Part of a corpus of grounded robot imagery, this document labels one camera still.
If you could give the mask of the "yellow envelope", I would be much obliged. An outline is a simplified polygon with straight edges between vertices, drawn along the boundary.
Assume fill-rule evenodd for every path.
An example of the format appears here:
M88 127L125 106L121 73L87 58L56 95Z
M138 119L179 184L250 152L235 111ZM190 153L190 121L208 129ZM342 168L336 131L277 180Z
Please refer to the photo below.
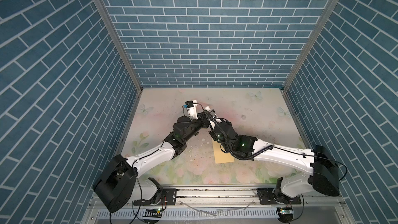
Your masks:
M220 143L213 141L212 147L214 151L215 164L231 163L235 161L234 157L232 157L229 153L224 153L221 150L222 147L220 146Z

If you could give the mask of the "white glue stick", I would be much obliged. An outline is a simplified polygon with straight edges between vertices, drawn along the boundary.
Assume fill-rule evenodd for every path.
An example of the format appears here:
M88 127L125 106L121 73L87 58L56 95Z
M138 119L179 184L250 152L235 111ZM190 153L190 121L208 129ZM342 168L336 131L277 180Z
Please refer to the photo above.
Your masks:
M206 118L210 122L210 128L213 130L220 121L217 119L215 112L209 106L206 106L204 111Z

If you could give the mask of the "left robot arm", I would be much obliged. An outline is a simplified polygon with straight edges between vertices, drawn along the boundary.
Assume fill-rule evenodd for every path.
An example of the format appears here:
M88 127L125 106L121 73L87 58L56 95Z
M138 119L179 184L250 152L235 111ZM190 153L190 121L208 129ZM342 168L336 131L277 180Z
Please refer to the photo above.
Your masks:
M129 202L140 176L178 157L187 148L189 139L209 127L210 120L204 113L197 119L178 118L172 132L157 147L128 158L114 156L96 179L93 191L108 211L115 213Z

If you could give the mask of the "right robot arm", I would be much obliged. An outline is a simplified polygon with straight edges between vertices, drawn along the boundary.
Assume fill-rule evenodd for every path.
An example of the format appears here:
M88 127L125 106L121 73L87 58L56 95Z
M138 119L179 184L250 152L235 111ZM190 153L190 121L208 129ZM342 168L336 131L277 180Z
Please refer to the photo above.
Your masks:
M325 147L317 145L314 149L299 149L280 146L237 134L229 122L211 121L210 124L210 136L235 159L271 162L301 172L294 177L279 179L275 195L295 198L313 190L330 197L340 195L339 163Z

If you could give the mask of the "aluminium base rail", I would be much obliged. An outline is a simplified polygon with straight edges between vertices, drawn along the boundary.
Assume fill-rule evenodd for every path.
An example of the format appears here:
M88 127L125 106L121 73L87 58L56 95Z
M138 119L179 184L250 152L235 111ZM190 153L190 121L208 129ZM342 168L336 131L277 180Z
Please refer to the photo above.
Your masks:
M160 192L155 186L144 185L144 196L154 189L155 196L166 197L168 207L225 207L255 206L331 206L342 207L346 202L341 196L328 197L317 192L301 194L293 200L278 200L274 196L275 185L209 185L209 186L163 186Z

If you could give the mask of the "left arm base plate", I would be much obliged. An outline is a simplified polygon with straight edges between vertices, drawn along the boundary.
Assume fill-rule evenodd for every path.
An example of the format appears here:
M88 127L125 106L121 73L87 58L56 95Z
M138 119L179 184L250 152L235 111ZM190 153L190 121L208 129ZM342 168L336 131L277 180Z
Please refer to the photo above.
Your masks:
M169 206L176 204L177 189L176 188L164 188L162 191L157 190L152 198L149 200L136 200L134 206Z

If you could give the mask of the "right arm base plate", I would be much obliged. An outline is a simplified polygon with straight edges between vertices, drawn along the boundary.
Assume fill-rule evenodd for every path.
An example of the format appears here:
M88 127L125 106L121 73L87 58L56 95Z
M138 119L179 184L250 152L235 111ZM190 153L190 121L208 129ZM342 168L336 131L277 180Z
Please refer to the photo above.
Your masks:
M257 189L257 196L259 198L261 205L272 205L272 204L279 204L279 205L300 205L302 204L302 200L299 196L295 198L290 198L285 196L282 193L275 193L275 188L258 188Z

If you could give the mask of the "left corner aluminium post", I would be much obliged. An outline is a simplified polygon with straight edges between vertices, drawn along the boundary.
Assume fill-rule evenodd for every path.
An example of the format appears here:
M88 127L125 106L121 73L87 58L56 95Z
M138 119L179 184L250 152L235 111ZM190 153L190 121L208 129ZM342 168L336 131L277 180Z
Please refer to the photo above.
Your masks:
M136 74L134 72L134 69L132 68L131 61L130 61L129 57L127 56L125 48L123 47L123 44L120 40L120 37L116 31L116 28L112 22L112 19L106 9L106 6L105 6L103 0L92 0L92 1L98 11L98 14L101 17L106 29L109 32L109 35L117 49L118 54L120 55L120 58L121 58L123 64L125 65L125 67L128 71L130 78L132 79L134 86L137 88L138 93L142 93L143 88L139 82L138 77L136 76Z

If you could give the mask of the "corner aluminium post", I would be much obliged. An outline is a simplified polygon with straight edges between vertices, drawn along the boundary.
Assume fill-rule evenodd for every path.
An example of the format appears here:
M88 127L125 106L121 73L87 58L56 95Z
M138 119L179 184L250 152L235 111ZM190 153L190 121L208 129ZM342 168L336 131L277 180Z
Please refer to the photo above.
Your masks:
M282 87L283 93L287 92L287 90L292 85L295 76L299 72L301 66L304 64L309 52L313 48L317 38L319 37L321 31L325 27L329 17L331 16L331 14L332 14L334 8L336 7L336 5L338 4L338 2L339 2L339 0L328 0L328 2L326 3L325 8L324 8L323 12L321 13L313 31L309 35L306 44L303 46L303 49L302 49L300 55L297 57L297 60L294 64L294 66L292 67L291 72L289 73L286 81L284 82L284 85Z
M105 6L103 0L92 0L92 1L98 11L98 14L101 17L106 29L109 32L109 35L117 49L118 54L120 55L120 58L121 58L123 64L125 65L125 67L128 71L130 78L132 79L134 86L137 88L138 93L142 93L143 88L139 82L138 77L136 76L136 74L134 72L134 69L132 68L131 61L130 61L129 57L127 56L125 48L123 47L123 44L120 40L120 37L116 31L116 28L112 22L112 19L106 9L106 6Z

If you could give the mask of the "right corner aluminium post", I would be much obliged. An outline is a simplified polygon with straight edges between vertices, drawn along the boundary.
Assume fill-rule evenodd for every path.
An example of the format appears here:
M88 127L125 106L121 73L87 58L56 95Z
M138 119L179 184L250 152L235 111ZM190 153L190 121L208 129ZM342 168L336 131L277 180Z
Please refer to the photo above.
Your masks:
M323 12L321 13L313 31L309 35L306 44L303 46L303 49L302 49L300 55L297 57L297 60L294 64L294 66L292 67L291 72L289 73L286 81L284 82L284 85L282 87L283 93L287 92L287 90L292 85L295 76L299 72L301 66L304 64L309 52L313 48L317 38L319 37L321 31L325 27L329 17L331 16L331 14L332 14L334 8L336 7L336 5L338 4L338 2L339 2L339 0L328 0L328 2L326 3L325 8L324 8Z

